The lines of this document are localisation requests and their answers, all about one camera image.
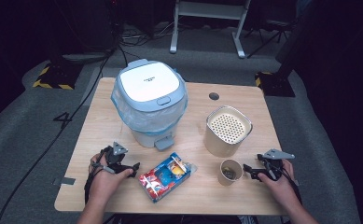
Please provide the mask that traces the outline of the black base with yellow stripes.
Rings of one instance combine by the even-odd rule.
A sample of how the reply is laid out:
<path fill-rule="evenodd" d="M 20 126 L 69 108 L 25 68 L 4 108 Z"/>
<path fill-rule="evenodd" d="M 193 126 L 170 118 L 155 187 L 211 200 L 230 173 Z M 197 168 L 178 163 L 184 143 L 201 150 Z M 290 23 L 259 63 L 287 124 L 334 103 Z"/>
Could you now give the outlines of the black base with yellow stripes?
<path fill-rule="evenodd" d="M 295 93 L 287 78 L 277 76 L 270 72 L 257 72 L 256 85 L 265 96 L 294 97 Z"/>
<path fill-rule="evenodd" d="M 82 68 L 81 64 L 56 65 L 47 63 L 38 75 L 33 87 L 73 90 Z"/>

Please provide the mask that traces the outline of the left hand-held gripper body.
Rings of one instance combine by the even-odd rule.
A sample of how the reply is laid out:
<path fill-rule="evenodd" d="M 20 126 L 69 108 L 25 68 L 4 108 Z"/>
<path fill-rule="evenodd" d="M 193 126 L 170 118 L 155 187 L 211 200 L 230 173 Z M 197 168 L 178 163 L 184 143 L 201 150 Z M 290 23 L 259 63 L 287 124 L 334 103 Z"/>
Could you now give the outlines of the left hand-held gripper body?
<path fill-rule="evenodd" d="M 113 146 L 104 148 L 103 152 L 107 163 L 107 166 L 105 166 L 104 169 L 107 172 L 111 174 L 118 174 L 127 169 L 126 165 L 121 164 L 125 154 L 128 152 L 127 148 L 123 147 L 118 142 L 114 142 Z"/>

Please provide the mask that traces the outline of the beige container with perforated strainer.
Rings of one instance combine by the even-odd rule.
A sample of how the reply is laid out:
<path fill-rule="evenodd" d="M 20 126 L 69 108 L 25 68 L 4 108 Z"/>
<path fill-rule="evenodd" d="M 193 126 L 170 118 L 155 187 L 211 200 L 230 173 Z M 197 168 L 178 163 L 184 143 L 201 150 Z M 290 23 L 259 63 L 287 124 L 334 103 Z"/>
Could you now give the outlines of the beige container with perforated strainer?
<path fill-rule="evenodd" d="M 252 130 L 253 124 L 247 116 L 232 106 L 223 105 L 206 118 L 203 142 L 211 154 L 227 158 L 235 154 Z"/>

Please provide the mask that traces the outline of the person's right hand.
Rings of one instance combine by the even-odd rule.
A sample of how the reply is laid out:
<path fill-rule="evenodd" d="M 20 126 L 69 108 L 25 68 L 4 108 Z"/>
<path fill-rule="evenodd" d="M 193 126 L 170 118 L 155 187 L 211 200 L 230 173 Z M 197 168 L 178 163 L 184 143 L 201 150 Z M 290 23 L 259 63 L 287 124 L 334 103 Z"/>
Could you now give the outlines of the person's right hand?
<path fill-rule="evenodd" d="M 258 174 L 258 178 L 269 188 L 274 199 L 290 213 L 301 208 L 300 200 L 289 180 L 282 175 L 279 180 L 272 181 L 265 174 Z"/>

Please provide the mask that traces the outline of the colourful cardboard box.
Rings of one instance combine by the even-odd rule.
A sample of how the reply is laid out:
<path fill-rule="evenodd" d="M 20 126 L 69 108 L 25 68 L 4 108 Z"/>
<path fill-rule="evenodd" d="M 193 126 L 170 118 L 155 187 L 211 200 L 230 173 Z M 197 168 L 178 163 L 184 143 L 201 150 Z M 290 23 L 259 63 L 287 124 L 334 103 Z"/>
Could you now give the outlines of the colourful cardboard box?
<path fill-rule="evenodd" d="M 176 152 L 173 152 L 156 167 L 140 175 L 139 183 L 148 198 L 157 203 L 197 170 L 194 163 L 182 160 Z"/>

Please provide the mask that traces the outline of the person's left hand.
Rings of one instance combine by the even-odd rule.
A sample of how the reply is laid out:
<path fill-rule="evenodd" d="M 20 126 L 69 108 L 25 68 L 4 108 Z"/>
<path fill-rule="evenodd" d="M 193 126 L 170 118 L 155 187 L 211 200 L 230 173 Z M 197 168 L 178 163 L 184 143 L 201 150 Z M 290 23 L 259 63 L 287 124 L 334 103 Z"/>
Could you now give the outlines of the person's left hand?
<path fill-rule="evenodd" d="M 106 205 L 117 191 L 120 183 L 133 173 L 133 169 L 126 169 L 118 174 L 107 171 L 95 171 L 89 191 L 88 204 L 93 206 Z"/>

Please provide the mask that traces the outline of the clear blue bin liner bag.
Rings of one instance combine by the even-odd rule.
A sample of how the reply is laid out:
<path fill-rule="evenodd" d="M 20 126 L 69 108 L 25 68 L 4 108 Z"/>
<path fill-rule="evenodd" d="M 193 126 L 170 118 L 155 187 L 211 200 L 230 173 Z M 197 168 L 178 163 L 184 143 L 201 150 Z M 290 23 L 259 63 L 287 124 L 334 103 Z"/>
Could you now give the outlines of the clear blue bin liner bag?
<path fill-rule="evenodd" d="M 175 126 L 184 115 L 188 92 L 177 73 L 130 77 L 121 74 L 116 78 L 111 100 L 130 129 L 159 134 Z"/>

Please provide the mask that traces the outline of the yellow tea bag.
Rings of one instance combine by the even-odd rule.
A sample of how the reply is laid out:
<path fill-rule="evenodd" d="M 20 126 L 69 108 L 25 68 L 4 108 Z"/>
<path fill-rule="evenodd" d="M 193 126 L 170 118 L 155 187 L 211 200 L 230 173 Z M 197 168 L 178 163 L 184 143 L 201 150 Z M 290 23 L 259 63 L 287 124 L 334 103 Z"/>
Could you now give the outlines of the yellow tea bag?
<path fill-rule="evenodd" d="M 224 167 L 222 169 L 222 174 L 229 180 L 234 180 L 236 176 L 236 173 L 229 167 Z"/>

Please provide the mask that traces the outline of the grey tape strip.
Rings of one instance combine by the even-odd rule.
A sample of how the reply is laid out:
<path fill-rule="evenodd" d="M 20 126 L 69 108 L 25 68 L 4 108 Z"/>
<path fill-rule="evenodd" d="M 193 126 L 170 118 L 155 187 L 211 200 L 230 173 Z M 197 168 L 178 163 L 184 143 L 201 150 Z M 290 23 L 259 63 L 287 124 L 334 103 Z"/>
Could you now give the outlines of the grey tape strip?
<path fill-rule="evenodd" d="M 75 179 L 71 178 L 71 177 L 59 177 L 59 178 L 55 178 L 52 181 L 52 184 L 54 186 L 62 186 L 62 185 L 74 185 L 75 184 Z"/>

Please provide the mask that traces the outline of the brown paper cup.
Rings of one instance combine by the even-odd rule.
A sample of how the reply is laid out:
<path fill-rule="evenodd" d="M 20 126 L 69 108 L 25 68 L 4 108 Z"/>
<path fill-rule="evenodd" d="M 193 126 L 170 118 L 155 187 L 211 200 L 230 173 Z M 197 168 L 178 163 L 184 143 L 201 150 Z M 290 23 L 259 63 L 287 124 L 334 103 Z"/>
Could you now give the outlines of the brown paper cup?
<path fill-rule="evenodd" d="M 224 167 L 229 167 L 236 173 L 234 180 L 229 180 L 222 174 L 222 169 Z M 227 159 L 221 162 L 219 165 L 217 180 L 222 186 L 230 186 L 243 176 L 243 172 L 244 172 L 243 167 L 238 161 Z"/>

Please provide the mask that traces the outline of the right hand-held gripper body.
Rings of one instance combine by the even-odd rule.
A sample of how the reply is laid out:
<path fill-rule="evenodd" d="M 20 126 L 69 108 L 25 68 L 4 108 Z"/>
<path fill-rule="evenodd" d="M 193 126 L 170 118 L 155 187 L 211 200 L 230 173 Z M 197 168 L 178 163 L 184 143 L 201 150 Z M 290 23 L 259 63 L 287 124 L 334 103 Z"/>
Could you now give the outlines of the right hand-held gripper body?
<path fill-rule="evenodd" d="M 273 148 L 258 154 L 257 157 L 264 166 L 263 173 L 271 180 L 277 181 L 282 176 L 283 160 L 292 160 L 295 155 Z"/>

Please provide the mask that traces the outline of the white and blue pedal bin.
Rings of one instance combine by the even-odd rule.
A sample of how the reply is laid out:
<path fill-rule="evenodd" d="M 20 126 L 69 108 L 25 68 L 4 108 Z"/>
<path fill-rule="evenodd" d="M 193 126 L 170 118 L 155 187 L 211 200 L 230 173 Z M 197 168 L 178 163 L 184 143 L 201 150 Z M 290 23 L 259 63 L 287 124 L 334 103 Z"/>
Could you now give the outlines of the white and blue pedal bin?
<path fill-rule="evenodd" d="M 111 101 L 141 146 L 163 151 L 175 143 L 188 91 L 184 79 L 169 65 L 142 59 L 119 72 Z"/>

